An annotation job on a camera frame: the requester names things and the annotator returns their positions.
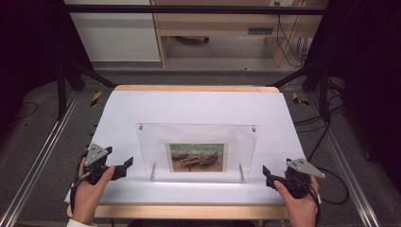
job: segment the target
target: metal rail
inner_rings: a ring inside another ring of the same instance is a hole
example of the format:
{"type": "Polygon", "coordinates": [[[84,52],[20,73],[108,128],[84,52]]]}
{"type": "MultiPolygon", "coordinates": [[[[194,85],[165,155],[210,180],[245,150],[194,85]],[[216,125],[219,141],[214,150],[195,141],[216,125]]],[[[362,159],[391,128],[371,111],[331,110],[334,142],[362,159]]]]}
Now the metal rail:
{"type": "MultiPolygon", "coordinates": [[[[306,94],[308,99],[310,100],[311,106],[316,114],[320,114],[318,110],[318,101],[315,95],[311,95],[310,93],[306,94]]],[[[344,178],[344,181],[348,184],[351,198],[354,201],[354,205],[357,208],[357,211],[362,219],[363,223],[367,227],[378,227],[380,226],[378,219],[375,215],[374,210],[372,209],[371,204],[363,192],[357,177],[354,174],[354,171],[351,169],[350,165],[346,161],[342,150],[337,143],[336,137],[333,132],[328,129],[327,132],[327,144],[330,147],[333,158],[339,168],[340,174],[344,178]]]]}
{"type": "Polygon", "coordinates": [[[18,190],[17,194],[15,195],[14,199],[12,200],[11,204],[7,211],[2,215],[0,219],[0,226],[1,227],[9,227],[13,226],[15,221],[17,220],[18,216],[20,215],[30,193],[32,192],[35,183],[38,181],[39,176],[44,169],[44,165],[47,162],[48,157],[53,151],[53,148],[56,146],[57,141],[66,125],[71,112],[73,112],[74,107],[76,105],[77,99],[79,96],[79,92],[73,92],[69,103],[68,109],[61,120],[58,120],[53,127],[53,130],[50,132],[49,136],[44,143],[44,146],[41,149],[38,157],[35,160],[32,168],[26,175],[24,182],[21,184],[20,189],[18,190]]]}

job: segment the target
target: hand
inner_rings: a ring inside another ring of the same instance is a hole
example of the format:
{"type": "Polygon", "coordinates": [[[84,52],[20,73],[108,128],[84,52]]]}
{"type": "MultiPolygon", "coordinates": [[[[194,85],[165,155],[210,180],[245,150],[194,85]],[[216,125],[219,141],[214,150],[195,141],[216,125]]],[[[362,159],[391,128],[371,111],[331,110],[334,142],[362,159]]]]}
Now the hand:
{"type": "MultiPolygon", "coordinates": [[[[83,174],[83,164],[85,158],[80,163],[78,176],[83,174]]],[[[72,216],[82,224],[91,225],[95,217],[95,210],[99,204],[106,184],[110,181],[114,173],[114,166],[109,167],[100,178],[96,185],[91,185],[86,181],[81,182],[77,187],[75,196],[75,208],[72,216]]]]}
{"type": "MultiPolygon", "coordinates": [[[[315,192],[319,193],[319,185],[316,178],[310,176],[310,181],[315,192]]],[[[274,181],[274,186],[277,188],[286,203],[289,222],[291,222],[292,226],[314,227],[316,214],[318,213],[318,207],[316,206],[315,200],[309,194],[303,199],[294,199],[291,194],[289,194],[286,187],[278,181],[274,181]]]]}

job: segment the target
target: person's right hand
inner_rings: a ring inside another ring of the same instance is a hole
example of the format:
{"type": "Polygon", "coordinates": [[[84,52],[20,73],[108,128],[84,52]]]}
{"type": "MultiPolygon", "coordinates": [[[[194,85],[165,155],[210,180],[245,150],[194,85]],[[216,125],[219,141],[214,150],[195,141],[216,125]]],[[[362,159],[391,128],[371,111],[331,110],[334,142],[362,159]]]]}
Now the person's right hand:
{"type": "MultiPolygon", "coordinates": [[[[319,193],[319,185],[314,176],[310,176],[312,187],[316,193],[319,193]]],[[[294,199],[289,194],[287,188],[280,182],[274,181],[274,186],[280,193],[288,211],[289,222],[293,227],[314,227],[318,207],[315,200],[308,194],[303,199],[294,199]]]]}

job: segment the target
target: wooden table edge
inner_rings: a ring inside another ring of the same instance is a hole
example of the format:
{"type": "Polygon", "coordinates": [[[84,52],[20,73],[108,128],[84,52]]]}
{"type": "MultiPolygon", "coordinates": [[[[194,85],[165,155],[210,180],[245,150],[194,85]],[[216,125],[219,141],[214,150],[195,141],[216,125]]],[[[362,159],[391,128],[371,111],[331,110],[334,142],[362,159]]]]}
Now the wooden table edge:
{"type": "Polygon", "coordinates": [[[182,92],[257,92],[279,93],[275,87],[259,86],[191,86],[191,85],[118,85],[115,91],[182,91],[182,92]]]}
{"type": "MultiPolygon", "coordinates": [[[[67,215],[72,216],[68,206],[67,215]]],[[[288,219],[285,205],[131,205],[101,204],[96,218],[288,219]]]]}

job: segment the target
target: white sleeve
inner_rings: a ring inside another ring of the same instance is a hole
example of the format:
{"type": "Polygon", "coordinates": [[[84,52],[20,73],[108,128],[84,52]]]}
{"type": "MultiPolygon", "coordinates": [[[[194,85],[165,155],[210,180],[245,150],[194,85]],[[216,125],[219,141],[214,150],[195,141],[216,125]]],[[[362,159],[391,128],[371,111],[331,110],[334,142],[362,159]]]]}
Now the white sleeve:
{"type": "Polygon", "coordinates": [[[68,221],[67,227],[97,227],[97,225],[92,224],[92,225],[86,225],[86,224],[82,224],[80,222],[77,222],[76,220],[73,220],[70,218],[70,220],[68,221]]]}

